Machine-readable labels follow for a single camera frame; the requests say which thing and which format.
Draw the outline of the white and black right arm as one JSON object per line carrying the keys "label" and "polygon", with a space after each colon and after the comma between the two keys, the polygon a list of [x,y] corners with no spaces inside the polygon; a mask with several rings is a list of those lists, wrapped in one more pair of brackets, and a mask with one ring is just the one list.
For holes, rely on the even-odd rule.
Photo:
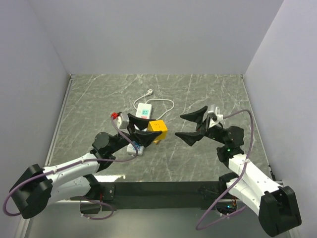
{"label": "white and black right arm", "polygon": [[217,156],[230,173],[219,177],[214,200],[196,224],[200,231],[209,227],[201,226],[206,215],[215,209],[224,197],[232,196],[242,201],[257,216],[262,229],[270,237],[298,227],[302,223],[295,191],[289,186],[282,186],[266,176],[249,159],[250,151],[244,152],[244,130],[238,126],[224,128],[222,121],[226,118],[216,106],[203,108],[180,116],[182,119],[196,123],[194,132],[177,132],[175,135],[189,146],[193,146],[203,137],[219,143]]}

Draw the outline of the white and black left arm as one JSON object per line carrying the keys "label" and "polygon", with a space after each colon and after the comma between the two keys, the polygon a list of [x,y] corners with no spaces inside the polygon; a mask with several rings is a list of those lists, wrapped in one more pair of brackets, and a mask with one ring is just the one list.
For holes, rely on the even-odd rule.
{"label": "white and black left arm", "polygon": [[147,147],[164,138],[167,128],[162,120],[138,118],[121,112],[110,116],[116,135],[100,132],[95,136],[92,150],[85,155],[55,166],[31,165],[10,189],[2,209],[7,216],[7,202],[12,199],[18,214],[24,219],[33,218],[48,205],[73,198],[96,202],[103,206],[105,187],[94,174],[116,162],[114,153],[131,144]]}

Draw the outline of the yellow cube socket adapter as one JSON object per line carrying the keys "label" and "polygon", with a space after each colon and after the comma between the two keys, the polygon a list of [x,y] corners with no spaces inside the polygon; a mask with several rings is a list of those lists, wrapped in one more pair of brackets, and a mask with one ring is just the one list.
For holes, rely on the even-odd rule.
{"label": "yellow cube socket adapter", "polygon": [[160,141],[166,138],[168,129],[166,124],[163,120],[153,120],[150,121],[147,127],[147,131],[161,131],[161,135],[159,135],[155,140],[154,143],[158,144]]}

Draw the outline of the white power strip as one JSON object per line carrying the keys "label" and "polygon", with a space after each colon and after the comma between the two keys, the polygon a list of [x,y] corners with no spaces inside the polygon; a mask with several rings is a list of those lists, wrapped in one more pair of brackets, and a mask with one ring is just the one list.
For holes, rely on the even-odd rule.
{"label": "white power strip", "polygon": [[[135,116],[139,117],[139,118],[142,118],[142,119],[150,119],[151,113],[152,113],[152,105],[151,104],[139,103],[138,106],[137,106],[137,110],[136,110]],[[138,156],[142,156],[145,147],[141,146],[140,144],[138,144],[136,142],[134,142],[134,144],[136,145],[136,147],[138,149]],[[135,155],[136,150],[132,146],[132,144],[129,144],[127,146],[126,152],[132,156],[132,155]]]}

